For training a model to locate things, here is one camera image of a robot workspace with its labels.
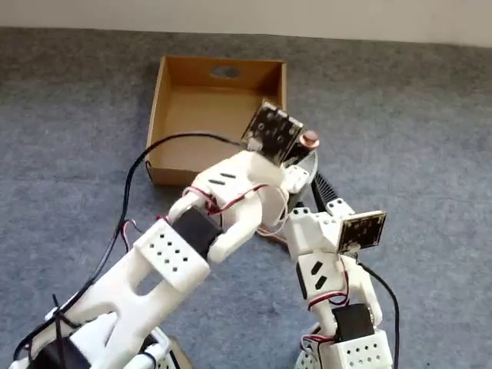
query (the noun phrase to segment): open cardboard box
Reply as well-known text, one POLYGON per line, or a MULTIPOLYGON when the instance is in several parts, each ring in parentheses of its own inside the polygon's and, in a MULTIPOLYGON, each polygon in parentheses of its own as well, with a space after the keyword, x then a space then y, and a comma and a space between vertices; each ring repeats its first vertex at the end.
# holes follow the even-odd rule
MULTIPOLYGON (((165 56, 147 146, 183 131, 213 131, 239 140, 263 98, 286 109, 282 61, 165 56)), ((176 138, 151 152, 146 165, 157 185, 189 185, 197 173, 237 151, 211 138, 176 138)))

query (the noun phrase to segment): red wire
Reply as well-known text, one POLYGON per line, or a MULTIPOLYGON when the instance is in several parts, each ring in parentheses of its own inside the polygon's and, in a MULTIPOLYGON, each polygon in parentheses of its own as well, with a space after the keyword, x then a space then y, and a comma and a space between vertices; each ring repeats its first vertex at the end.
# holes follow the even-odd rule
POLYGON ((256 186, 254 186, 253 188, 250 188, 249 190, 247 190, 244 194, 236 197, 234 200, 231 200, 229 201, 226 205, 224 205, 222 208, 219 208, 219 209, 216 209, 216 210, 212 210, 211 211, 211 215, 216 215, 216 214, 220 214, 221 212, 223 211, 226 211, 228 210, 231 206, 237 204, 239 201, 243 200, 244 197, 246 197, 246 195, 250 192, 256 192, 258 191, 260 188, 263 188, 263 187, 266 187, 268 186, 268 184, 257 184, 256 186))
POLYGON ((341 305, 345 306, 348 304, 348 302, 349 302, 348 296, 350 294, 350 290, 348 287, 348 272, 347 272, 347 269, 345 267, 345 263, 344 263, 343 259, 341 259, 341 263, 344 266, 344 277, 345 277, 346 291, 345 292, 330 292, 328 294, 322 294, 321 296, 319 296, 319 297, 317 297, 317 298, 315 298, 309 302, 309 305, 307 306, 308 310, 310 310, 316 304, 319 304, 320 302, 326 301, 326 300, 329 300, 330 304, 337 305, 337 306, 341 306, 341 305), (341 301, 332 301, 331 300, 332 298, 339 298, 339 297, 343 297, 343 299, 341 301))

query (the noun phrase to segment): black plastic part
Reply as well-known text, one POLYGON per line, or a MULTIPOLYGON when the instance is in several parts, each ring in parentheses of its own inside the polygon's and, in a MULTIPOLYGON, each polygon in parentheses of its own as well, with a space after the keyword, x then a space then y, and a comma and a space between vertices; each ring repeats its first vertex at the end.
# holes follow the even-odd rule
MULTIPOLYGON (((57 344, 56 341, 53 341, 44 347, 36 359, 30 363, 28 369, 61 369, 62 363, 58 355, 57 344)), ((61 344, 63 344, 65 367, 67 369, 89 369, 91 367, 91 364, 69 337, 62 338, 61 344)))
POLYGON ((354 245, 361 249, 377 246, 381 239, 385 220, 386 213, 344 221, 338 252, 347 252, 354 245))
POLYGON ((374 334, 371 314, 365 304, 352 304, 332 310, 338 324, 337 341, 349 341, 374 334))
POLYGON ((223 232, 221 226, 196 206, 185 211, 172 227, 204 259, 215 238, 223 232))
POLYGON ((176 369, 181 369, 181 367, 178 364, 178 360, 176 360, 175 353, 172 352, 172 350, 171 350, 171 351, 169 351, 169 355, 171 356, 172 362, 175 365, 176 369))
POLYGON ((314 202, 318 211, 326 211, 326 204, 338 198, 337 192, 333 189, 330 182, 318 171, 311 182, 314 202))
POLYGON ((295 265, 295 272, 298 274, 299 285, 301 286, 302 298, 306 299, 308 292, 306 291, 306 285, 304 284, 304 279, 302 278, 301 267, 299 263, 295 265))
POLYGON ((257 152, 275 165, 280 165, 298 140, 302 128, 300 122, 263 101, 244 131, 241 142, 248 145, 254 138, 261 143, 257 152))
POLYGON ((140 347, 140 353, 144 352, 147 347, 149 347, 151 344, 157 344, 157 340, 152 337, 151 334, 149 334, 145 339, 144 342, 141 344, 140 347))

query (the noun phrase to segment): gray carpet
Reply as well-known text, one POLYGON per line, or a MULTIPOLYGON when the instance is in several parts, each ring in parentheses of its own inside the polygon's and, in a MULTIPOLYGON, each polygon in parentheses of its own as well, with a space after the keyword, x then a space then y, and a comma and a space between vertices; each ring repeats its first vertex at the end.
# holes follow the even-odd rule
MULTIPOLYGON (((402 368, 492 367, 492 50, 277 36, 0 29, 0 366, 101 256, 143 149, 162 55, 282 58, 321 171, 388 211, 361 253, 401 304, 402 368)), ((130 215, 177 190, 140 170, 130 215)), ((111 262, 123 254, 117 248, 111 262)), ((390 299, 376 287, 393 341, 390 299)), ((163 327, 197 368, 289 368, 314 322, 278 247, 245 244, 163 327)))

